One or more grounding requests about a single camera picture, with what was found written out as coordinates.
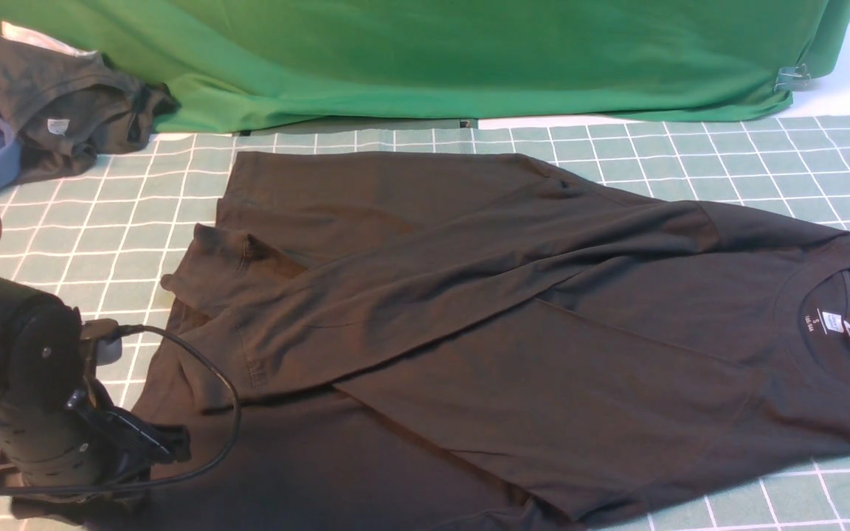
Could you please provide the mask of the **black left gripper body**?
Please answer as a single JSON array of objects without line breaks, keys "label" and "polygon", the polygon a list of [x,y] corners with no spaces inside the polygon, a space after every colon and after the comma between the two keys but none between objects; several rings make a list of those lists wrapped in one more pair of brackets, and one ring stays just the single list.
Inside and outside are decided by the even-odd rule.
[{"label": "black left gripper body", "polygon": [[153,464],[123,451],[109,436],[102,412],[114,406],[98,383],[85,383],[51,410],[0,398],[0,450],[24,481],[23,487],[0,491],[151,488]]}]

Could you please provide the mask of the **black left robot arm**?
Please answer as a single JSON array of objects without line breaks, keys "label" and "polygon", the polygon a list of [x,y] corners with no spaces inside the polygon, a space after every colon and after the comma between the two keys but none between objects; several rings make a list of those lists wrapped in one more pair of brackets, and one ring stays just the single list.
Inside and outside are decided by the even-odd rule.
[{"label": "black left robot arm", "polygon": [[120,356],[125,327],[85,322],[57,296],[0,278],[0,487],[68,490],[148,480],[191,457],[188,430],[114,405],[97,367]]}]

